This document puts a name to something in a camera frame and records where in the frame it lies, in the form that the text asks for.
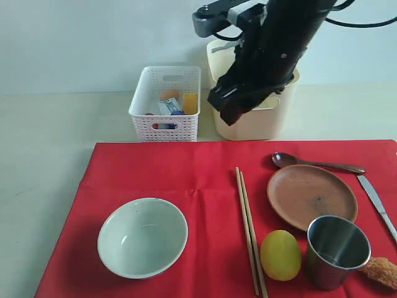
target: spoon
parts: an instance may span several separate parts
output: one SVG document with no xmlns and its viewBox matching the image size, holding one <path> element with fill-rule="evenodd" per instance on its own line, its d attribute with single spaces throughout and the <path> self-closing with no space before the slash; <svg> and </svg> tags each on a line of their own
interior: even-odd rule
<svg viewBox="0 0 397 298">
<path fill-rule="evenodd" d="M 317 161 L 301 160 L 291 154 L 284 152 L 275 152 L 272 154 L 272 160 L 276 166 L 283 168 L 290 165 L 311 165 L 311 166 L 328 166 L 335 169 L 344 169 L 347 172 L 355 174 L 364 174 L 365 169 L 361 166 L 346 165 L 344 163 L 321 163 Z"/>
</svg>

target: lemon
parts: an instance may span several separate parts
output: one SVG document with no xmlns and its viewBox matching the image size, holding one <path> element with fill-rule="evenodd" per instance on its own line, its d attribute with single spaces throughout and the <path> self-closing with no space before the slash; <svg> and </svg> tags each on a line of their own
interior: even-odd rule
<svg viewBox="0 0 397 298">
<path fill-rule="evenodd" d="M 301 261 L 299 244 L 287 231 L 273 231 L 263 240 L 261 263 L 270 278 L 278 281 L 293 279 L 299 273 Z"/>
</svg>

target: red tablecloth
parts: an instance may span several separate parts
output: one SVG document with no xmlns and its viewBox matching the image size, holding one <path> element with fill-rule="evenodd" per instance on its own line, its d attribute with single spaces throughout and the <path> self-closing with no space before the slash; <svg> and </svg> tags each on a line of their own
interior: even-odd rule
<svg viewBox="0 0 397 298">
<path fill-rule="evenodd" d="M 244 173 L 258 242 L 285 229 L 306 250 L 306 235 L 270 207 L 266 186 L 277 170 L 274 151 L 302 158 L 366 167 L 390 219 L 397 225 L 397 143 L 378 141 L 99 143 L 79 185 L 64 229 L 37 289 L 38 298 L 255 297 L 234 167 Z M 359 202 L 356 224 L 367 234 L 373 256 L 397 263 L 396 244 L 353 174 L 336 173 Z M 122 204 L 160 197 L 185 214 L 189 239 L 165 273 L 135 281 L 108 271 L 97 254 L 104 220 Z M 302 270 L 288 282 L 265 277 L 269 297 L 397 297 L 354 273 L 330 292 L 314 288 Z"/>
</svg>

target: table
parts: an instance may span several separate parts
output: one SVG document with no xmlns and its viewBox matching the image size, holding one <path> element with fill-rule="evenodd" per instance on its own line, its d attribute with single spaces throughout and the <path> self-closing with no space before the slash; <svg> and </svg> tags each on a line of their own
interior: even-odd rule
<svg viewBox="0 0 397 298">
<path fill-rule="evenodd" d="M 299 86 L 277 139 L 397 140 L 396 93 L 393 83 Z M 136 141 L 128 115 L 131 98 L 131 93 L 0 96 L 1 297 L 34 295 L 95 143 Z M 206 102 L 198 140 L 222 140 Z"/>
</svg>

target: stainless steel cup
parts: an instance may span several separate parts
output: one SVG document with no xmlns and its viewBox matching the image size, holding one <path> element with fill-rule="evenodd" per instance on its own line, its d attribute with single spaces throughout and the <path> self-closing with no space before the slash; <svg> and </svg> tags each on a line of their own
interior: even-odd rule
<svg viewBox="0 0 397 298">
<path fill-rule="evenodd" d="M 371 257 L 367 236 L 342 217 L 325 215 L 314 219 L 307 236 L 305 273 L 320 289 L 336 289 Z"/>
</svg>

